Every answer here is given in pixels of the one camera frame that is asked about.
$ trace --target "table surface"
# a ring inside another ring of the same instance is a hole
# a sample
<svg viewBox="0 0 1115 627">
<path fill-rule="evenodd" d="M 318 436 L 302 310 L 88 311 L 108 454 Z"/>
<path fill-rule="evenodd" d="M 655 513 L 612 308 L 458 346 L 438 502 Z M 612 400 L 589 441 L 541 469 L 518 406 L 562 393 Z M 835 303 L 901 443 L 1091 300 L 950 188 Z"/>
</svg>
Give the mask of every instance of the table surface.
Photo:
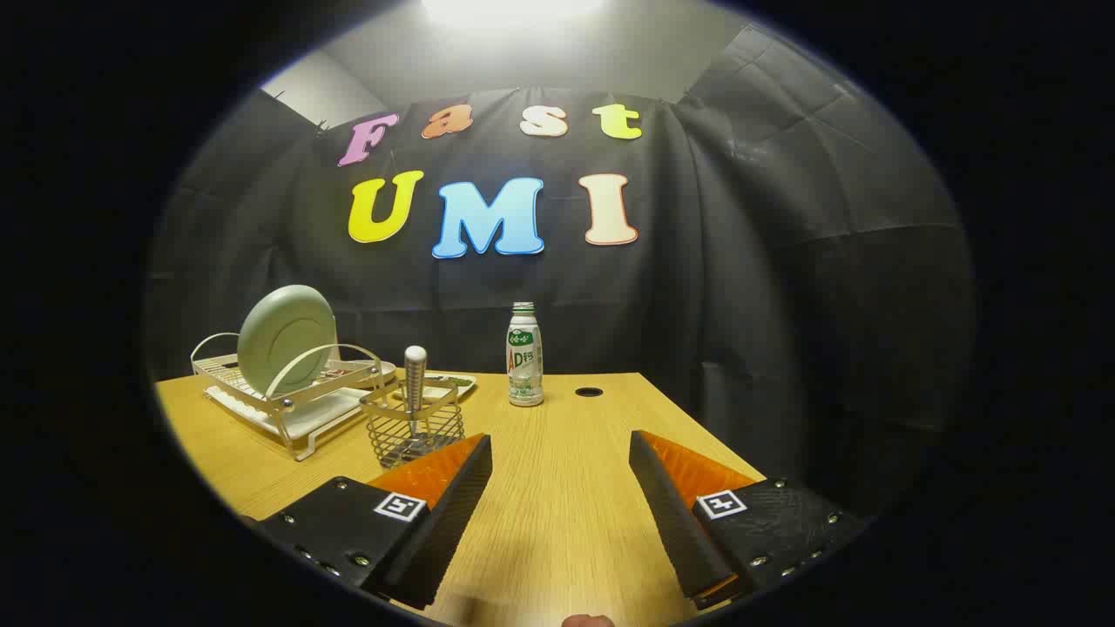
<svg viewBox="0 0 1115 627">
<path fill-rule="evenodd" d="M 656 627 L 696 616 L 628 466 L 631 432 L 765 478 L 639 374 L 546 375 L 545 402 L 534 407 L 507 402 L 506 375 L 473 376 L 477 386 L 460 403 L 465 434 L 492 436 L 492 478 L 435 604 L 419 614 L 476 627 L 559 627 L 573 614 Z M 604 394 L 573 393 L 585 386 Z M 295 462 L 274 436 L 203 396 L 205 387 L 201 376 L 156 384 L 185 451 L 237 513 L 263 519 L 333 476 L 384 472 L 366 418 Z"/>
</svg>

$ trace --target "wire basket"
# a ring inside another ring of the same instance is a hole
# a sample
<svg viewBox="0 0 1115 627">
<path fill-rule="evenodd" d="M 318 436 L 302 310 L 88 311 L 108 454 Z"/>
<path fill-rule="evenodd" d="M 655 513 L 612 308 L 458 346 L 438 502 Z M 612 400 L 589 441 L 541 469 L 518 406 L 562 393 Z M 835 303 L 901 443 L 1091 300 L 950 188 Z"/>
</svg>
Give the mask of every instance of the wire basket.
<svg viewBox="0 0 1115 627">
<path fill-rule="evenodd" d="M 237 335 L 223 332 L 203 339 L 190 355 L 194 374 L 209 379 L 206 396 L 278 436 L 295 461 L 301 462 L 313 454 L 318 437 L 365 414 L 368 405 L 363 403 L 363 397 L 368 393 L 355 389 L 356 385 L 366 386 L 370 378 L 376 388 L 385 387 L 379 357 L 351 344 L 327 344 L 307 350 L 291 359 L 268 389 L 262 392 L 253 389 L 244 379 L 235 354 L 196 358 L 198 350 L 210 340 Z M 279 382 L 300 361 L 321 350 L 341 347 L 363 353 L 370 360 L 327 359 L 319 376 L 310 385 L 285 394 L 275 394 Z M 302 438 L 306 438 L 304 446 L 298 445 Z"/>
<path fill-rule="evenodd" d="M 465 423 L 457 403 L 457 385 L 453 382 L 425 382 L 428 387 L 442 387 L 445 396 L 426 404 L 414 414 L 406 411 L 406 386 L 399 379 L 372 390 L 360 402 L 368 409 L 368 437 L 376 450 L 379 465 L 386 470 L 403 465 L 423 455 L 464 440 Z M 403 401 L 392 401 L 399 390 Z"/>
</svg>

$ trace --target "drying tray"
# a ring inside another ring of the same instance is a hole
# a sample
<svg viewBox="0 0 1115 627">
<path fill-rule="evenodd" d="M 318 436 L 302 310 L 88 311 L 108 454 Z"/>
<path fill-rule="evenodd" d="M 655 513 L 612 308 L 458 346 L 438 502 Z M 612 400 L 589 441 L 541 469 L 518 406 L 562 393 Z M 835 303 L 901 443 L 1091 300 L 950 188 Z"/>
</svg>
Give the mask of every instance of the drying tray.
<svg viewBox="0 0 1115 627">
<path fill-rule="evenodd" d="M 385 386 L 382 363 L 379 357 L 351 344 L 326 344 L 302 353 L 290 360 L 275 376 L 266 390 L 253 389 L 240 372 L 235 354 L 197 359 L 198 350 L 217 337 L 239 337 L 239 334 L 214 334 L 203 339 L 190 355 L 194 374 L 209 379 L 205 395 L 239 416 L 277 435 L 287 452 L 301 462 L 317 450 L 317 441 L 328 432 L 343 427 L 353 419 L 363 417 L 367 406 L 361 399 L 367 389 L 355 389 L 359 384 L 366 387 L 372 379 L 372 389 Z M 275 394 L 275 387 L 300 361 L 321 350 L 350 348 L 369 357 L 368 360 L 347 361 L 327 359 L 321 373 L 309 386 L 285 394 Z M 346 370 L 345 374 L 336 374 Z M 298 441 L 306 438 L 303 446 Z"/>
</svg>

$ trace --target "black fabric curtain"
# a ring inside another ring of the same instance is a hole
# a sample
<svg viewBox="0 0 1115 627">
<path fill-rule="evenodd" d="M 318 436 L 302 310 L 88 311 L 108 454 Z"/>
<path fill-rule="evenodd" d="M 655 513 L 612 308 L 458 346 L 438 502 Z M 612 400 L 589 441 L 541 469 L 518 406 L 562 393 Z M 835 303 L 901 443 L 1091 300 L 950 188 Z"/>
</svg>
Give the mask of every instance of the black fabric curtain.
<svg viewBox="0 0 1115 627">
<path fill-rule="evenodd" d="M 861 512 L 908 486 L 963 385 L 963 229 L 880 103 L 748 26 L 675 107 L 706 214 L 701 409 L 767 474 Z"/>
<path fill-rule="evenodd" d="M 601 132 L 592 109 L 612 103 L 639 112 L 641 137 Z M 420 136 L 456 104 L 472 106 L 468 128 Z M 564 109 L 569 132 L 521 132 L 532 105 Z M 547 374 L 642 373 L 762 472 L 861 512 L 903 488 L 947 426 L 973 309 L 962 229 L 913 139 L 817 59 L 752 26 L 677 105 L 516 88 L 395 113 L 345 167 L 352 125 L 384 112 L 317 134 L 256 94 L 217 131 L 156 240 L 156 377 L 188 374 L 202 338 L 306 283 L 329 299 L 340 341 L 396 363 L 419 344 L 450 370 L 504 372 L 511 303 L 533 300 Z M 413 170 L 424 177 L 405 226 L 355 241 L 352 187 L 386 180 L 384 220 L 391 179 Z M 585 241 L 578 180 L 602 173 L 629 180 L 634 242 Z M 515 177 L 543 181 L 543 252 L 479 254 L 466 239 L 463 257 L 434 258 L 442 186 L 472 182 L 492 203 Z"/>
</svg>

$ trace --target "blue letter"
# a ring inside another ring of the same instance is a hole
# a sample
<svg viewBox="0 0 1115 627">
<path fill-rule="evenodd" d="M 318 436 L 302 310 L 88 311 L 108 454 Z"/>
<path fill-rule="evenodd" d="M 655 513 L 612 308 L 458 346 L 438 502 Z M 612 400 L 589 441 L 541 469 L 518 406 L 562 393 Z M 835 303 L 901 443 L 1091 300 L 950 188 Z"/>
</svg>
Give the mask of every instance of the blue letter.
<svg viewBox="0 0 1115 627">
<path fill-rule="evenodd" d="M 542 189 L 537 179 L 512 179 L 504 183 L 492 206 L 484 202 L 472 183 L 450 183 L 437 193 L 445 199 L 442 241 L 434 247 L 434 257 L 450 259 L 468 250 L 460 241 L 460 228 L 473 242 L 476 252 L 487 250 L 496 228 L 503 223 L 503 235 L 495 243 L 500 254 L 534 254 L 542 252 L 542 240 L 534 224 L 534 200 Z"/>
</svg>

